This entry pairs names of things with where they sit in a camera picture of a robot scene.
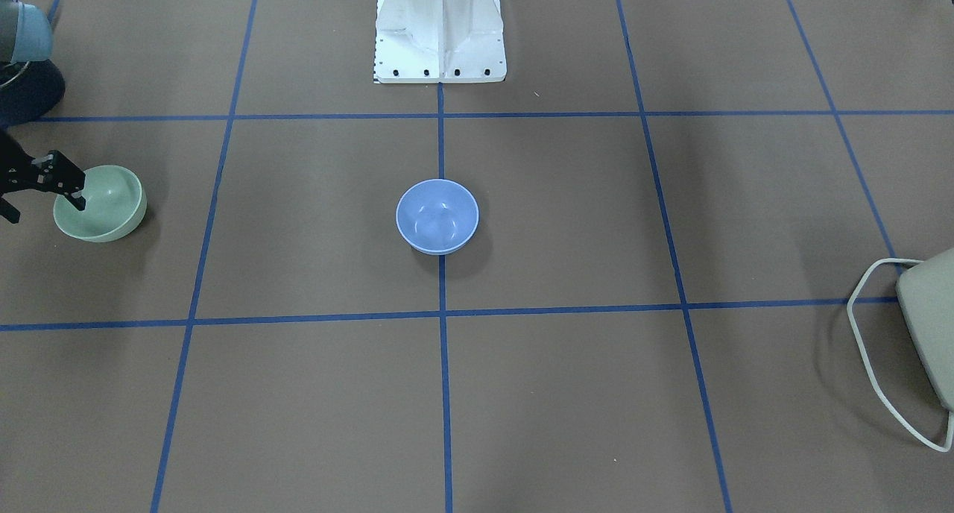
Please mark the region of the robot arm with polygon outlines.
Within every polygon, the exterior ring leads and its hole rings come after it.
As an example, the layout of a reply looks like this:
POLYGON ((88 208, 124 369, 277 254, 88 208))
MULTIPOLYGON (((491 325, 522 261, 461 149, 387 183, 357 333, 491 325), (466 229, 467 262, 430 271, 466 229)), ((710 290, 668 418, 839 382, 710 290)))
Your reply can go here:
POLYGON ((44 10, 20 0, 2 0, 1 194, 50 192, 83 211, 85 173, 57 150, 31 156, 9 133, 10 127, 33 122, 62 101, 66 83, 52 63, 52 42, 51 21, 44 10))

